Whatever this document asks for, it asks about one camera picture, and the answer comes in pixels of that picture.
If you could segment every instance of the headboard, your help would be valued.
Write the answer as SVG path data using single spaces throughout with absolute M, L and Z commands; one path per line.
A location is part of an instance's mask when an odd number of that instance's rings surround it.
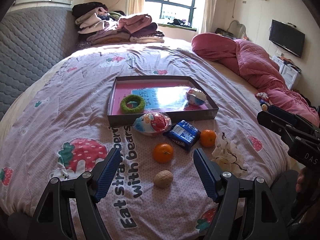
M 0 23 L 0 120 L 15 99 L 75 51 L 78 33 L 70 8 L 32 7 Z

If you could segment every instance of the television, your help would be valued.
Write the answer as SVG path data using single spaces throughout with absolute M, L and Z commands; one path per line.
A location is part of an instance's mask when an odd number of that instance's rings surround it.
M 301 58 L 305 34 L 290 25 L 272 20 L 269 40 Z

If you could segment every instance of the orange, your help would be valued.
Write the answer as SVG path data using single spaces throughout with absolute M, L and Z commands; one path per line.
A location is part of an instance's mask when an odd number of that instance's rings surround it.
M 216 133 L 212 130 L 203 130 L 200 134 L 200 143 L 205 148 L 210 148 L 214 146 L 216 141 Z
M 173 158 L 173 148 L 170 144 L 159 143 L 153 149 L 153 158 L 159 163 L 167 163 Z

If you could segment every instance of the metal bolt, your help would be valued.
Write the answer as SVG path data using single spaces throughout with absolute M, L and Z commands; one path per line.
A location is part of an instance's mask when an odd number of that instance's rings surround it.
M 264 183 L 264 178 L 263 177 L 257 177 L 257 182 Z
M 56 184 L 58 182 L 58 178 L 52 178 L 50 179 L 51 184 Z
M 91 176 L 91 173 L 90 172 L 85 172 L 84 174 L 82 174 L 82 177 L 87 179 Z
M 224 171 L 224 172 L 222 173 L 222 175 L 223 175 L 223 177 L 225 177 L 225 178 L 230 178 L 230 177 L 231 177 L 231 173 L 230 173 L 229 171 Z

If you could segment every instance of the green hair tie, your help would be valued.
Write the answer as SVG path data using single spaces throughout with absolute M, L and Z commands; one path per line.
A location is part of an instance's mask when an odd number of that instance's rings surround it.
M 137 102 L 138 106 L 135 108 L 129 108 L 127 103 L 129 102 Z M 138 95 L 128 95 L 124 99 L 122 99 L 120 104 L 120 109 L 124 114 L 139 114 L 143 112 L 144 107 L 146 106 L 146 102 L 143 97 Z

